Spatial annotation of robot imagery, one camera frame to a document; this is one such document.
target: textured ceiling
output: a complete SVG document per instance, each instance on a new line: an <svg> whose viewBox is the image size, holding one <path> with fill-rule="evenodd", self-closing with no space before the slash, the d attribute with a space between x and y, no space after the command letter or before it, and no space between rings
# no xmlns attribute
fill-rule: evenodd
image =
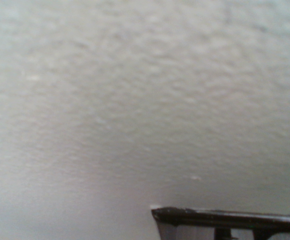
<svg viewBox="0 0 290 240"><path fill-rule="evenodd" d="M290 0L0 0L0 240L151 205L290 214Z"/></svg>

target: dark edge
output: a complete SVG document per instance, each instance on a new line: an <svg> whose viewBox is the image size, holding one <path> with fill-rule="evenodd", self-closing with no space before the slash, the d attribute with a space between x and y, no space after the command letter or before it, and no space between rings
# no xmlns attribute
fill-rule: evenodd
<svg viewBox="0 0 290 240"><path fill-rule="evenodd" d="M159 223L205 226L215 228L252 229L275 233L290 233L290 215L230 212L220 210L193 210L189 208L163 207L152 209Z"/></svg>

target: dark metal object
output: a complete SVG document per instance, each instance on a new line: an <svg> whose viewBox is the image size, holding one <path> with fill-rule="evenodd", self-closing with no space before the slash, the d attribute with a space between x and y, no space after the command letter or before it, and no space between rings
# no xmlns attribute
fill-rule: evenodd
<svg viewBox="0 0 290 240"><path fill-rule="evenodd" d="M152 215L161 240L290 240L289 215L175 207L153 209Z"/></svg>

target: white ceiling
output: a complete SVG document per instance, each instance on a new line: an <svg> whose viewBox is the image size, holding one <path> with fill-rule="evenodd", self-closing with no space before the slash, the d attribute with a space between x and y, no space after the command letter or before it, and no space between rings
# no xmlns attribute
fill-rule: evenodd
<svg viewBox="0 0 290 240"><path fill-rule="evenodd" d="M290 214L290 0L0 0L0 240L151 205Z"/></svg>

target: ceiling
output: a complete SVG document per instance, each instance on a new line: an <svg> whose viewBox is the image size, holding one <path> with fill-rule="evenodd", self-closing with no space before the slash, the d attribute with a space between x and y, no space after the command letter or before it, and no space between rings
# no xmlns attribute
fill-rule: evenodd
<svg viewBox="0 0 290 240"><path fill-rule="evenodd" d="M0 240L158 205L290 214L290 0L0 0Z"/></svg>

